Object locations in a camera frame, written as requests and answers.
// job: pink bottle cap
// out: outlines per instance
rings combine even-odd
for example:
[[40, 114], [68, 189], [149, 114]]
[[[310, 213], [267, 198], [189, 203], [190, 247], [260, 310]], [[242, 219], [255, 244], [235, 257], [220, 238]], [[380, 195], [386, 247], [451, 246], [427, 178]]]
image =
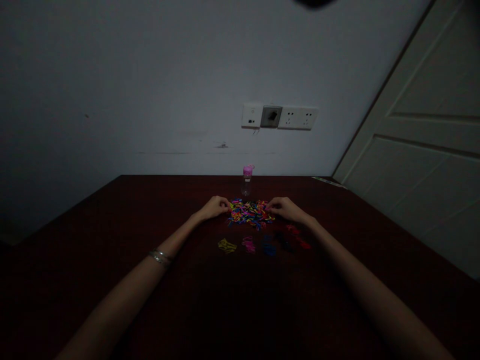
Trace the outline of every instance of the pink bottle cap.
[[255, 166], [248, 165], [243, 167], [243, 176], [252, 176]]

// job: silver bracelet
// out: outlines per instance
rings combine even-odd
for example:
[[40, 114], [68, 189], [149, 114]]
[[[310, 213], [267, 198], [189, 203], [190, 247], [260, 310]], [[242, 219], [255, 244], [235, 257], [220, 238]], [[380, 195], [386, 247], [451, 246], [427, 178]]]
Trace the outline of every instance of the silver bracelet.
[[165, 259], [167, 259], [168, 261], [170, 261], [170, 262], [173, 261], [173, 259], [172, 259], [170, 256], [165, 255], [163, 252], [158, 251], [157, 249], [153, 249], [153, 251], [156, 252], [156, 253], [159, 253], [159, 254], [162, 255]]
[[148, 253], [152, 258], [154, 258], [159, 264], [162, 264], [164, 267], [168, 268], [170, 265], [170, 262], [165, 261], [163, 258], [157, 255], [156, 250], [150, 251]]

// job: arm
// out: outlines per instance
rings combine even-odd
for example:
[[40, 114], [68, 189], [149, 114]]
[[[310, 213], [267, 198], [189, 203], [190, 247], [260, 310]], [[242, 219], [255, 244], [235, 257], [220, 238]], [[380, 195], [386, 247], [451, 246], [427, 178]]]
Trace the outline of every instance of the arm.
[[353, 295], [401, 359], [453, 359], [453, 356], [388, 287], [342, 246], [319, 222], [288, 197], [276, 197], [267, 210], [307, 226], [327, 252]]
[[[229, 209], [226, 198], [212, 197], [156, 249], [173, 258], [200, 223]], [[56, 359], [107, 359], [165, 272], [153, 257], [144, 258], [97, 305]]]

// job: wooden table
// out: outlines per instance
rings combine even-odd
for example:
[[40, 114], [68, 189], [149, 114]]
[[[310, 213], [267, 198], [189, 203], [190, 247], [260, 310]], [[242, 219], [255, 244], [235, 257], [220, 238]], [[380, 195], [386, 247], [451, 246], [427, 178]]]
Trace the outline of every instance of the wooden table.
[[[51, 359], [108, 291], [212, 195], [241, 176], [120, 176], [1, 257], [3, 359]], [[254, 176], [251, 199], [288, 196], [315, 216], [458, 359], [480, 359], [480, 285], [352, 192], [310, 177]], [[389, 359], [306, 229], [305, 250], [277, 219], [261, 232], [202, 224], [115, 349], [120, 359], [276, 356]], [[251, 255], [252, 235], [283, 231], [294, 254]], [[217, 242], [238, 245], [225, 255]]]

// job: clear plastic bottle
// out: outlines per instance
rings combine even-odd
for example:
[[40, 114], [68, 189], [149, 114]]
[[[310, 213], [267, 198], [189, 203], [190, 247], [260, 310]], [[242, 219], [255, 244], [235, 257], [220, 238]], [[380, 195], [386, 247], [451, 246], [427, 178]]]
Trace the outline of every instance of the clear plastic bottle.
[[254, 168], [255, 166], [253, 165], [243, 167], [243, 184], [241, 185], [241, 194], [243, 196], [250, 195], [250, 192], [252, 191], [252, 183], [250, 180], [252, 179]]

